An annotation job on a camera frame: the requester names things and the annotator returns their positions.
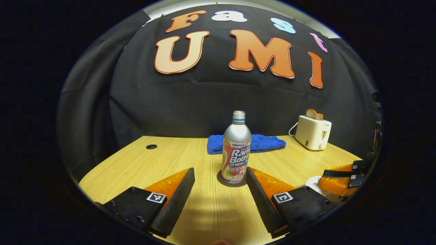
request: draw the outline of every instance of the white cable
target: white cable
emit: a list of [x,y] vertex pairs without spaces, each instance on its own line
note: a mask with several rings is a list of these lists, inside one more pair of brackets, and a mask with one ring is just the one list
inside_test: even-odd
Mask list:
[[294,125],[294,127],[292,127],[291,129],[289,129],[289,132],[288,132],[289,135],[291,135],[291,136],[295,136],[295,134],[291,134],[291,130],[292,130],[293,128],[295,128],[295,126],[297,126],[297,124],[298,124],[298,122]]

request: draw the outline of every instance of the hole in table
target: hole in table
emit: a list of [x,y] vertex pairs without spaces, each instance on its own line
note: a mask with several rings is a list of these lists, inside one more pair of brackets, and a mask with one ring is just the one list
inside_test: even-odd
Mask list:
[[148,145],[145,148],[149,149],[149,150],[153,150],[157,148],[157,145]]

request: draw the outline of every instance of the silver bottle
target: silver bottle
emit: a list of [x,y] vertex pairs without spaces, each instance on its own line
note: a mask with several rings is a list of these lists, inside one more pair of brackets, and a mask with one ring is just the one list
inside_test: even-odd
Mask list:
[[223,139],[222,177],[229,183],[241,182],[245,176],[251,147],[251,132],[245,125],[245,112],[234,111],[232,124]]

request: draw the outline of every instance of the blue towel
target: blue towel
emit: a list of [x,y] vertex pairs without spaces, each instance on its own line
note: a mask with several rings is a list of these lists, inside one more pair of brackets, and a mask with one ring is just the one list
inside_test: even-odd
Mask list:
[[[210,155],[222,154],[223,135],[211,135],[208,139],[208,153]],[[283,149],[286,146],[286,141],[275,136],[268,137],[261,134],[251,135],[250,152],[266,152],[271,150]]]

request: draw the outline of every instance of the bottle cap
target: bottle cap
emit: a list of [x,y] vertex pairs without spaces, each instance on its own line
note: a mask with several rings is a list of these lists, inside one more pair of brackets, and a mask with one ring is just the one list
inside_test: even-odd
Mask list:
[[233,112],[233,120],[245,121],[245,112],[244,111],[234,111]]

